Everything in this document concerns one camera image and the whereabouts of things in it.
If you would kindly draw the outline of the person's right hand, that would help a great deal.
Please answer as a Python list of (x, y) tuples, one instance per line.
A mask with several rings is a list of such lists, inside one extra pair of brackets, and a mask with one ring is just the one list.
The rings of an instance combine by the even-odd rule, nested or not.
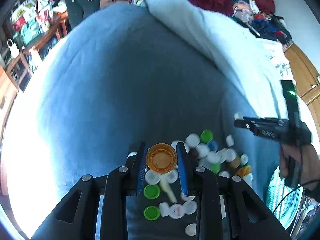
[(305, 145), (301, 148), (282, 144), (279, 148), (279, 169), (280, 177), (286, 178), (289, 174), (287, 168), (287, 158), (292, 157), (302, 165), (300, 185), (316, 180), (304, 186), (304, 189), (313, 191), (319, 183), (319, 157), (312, 145)]

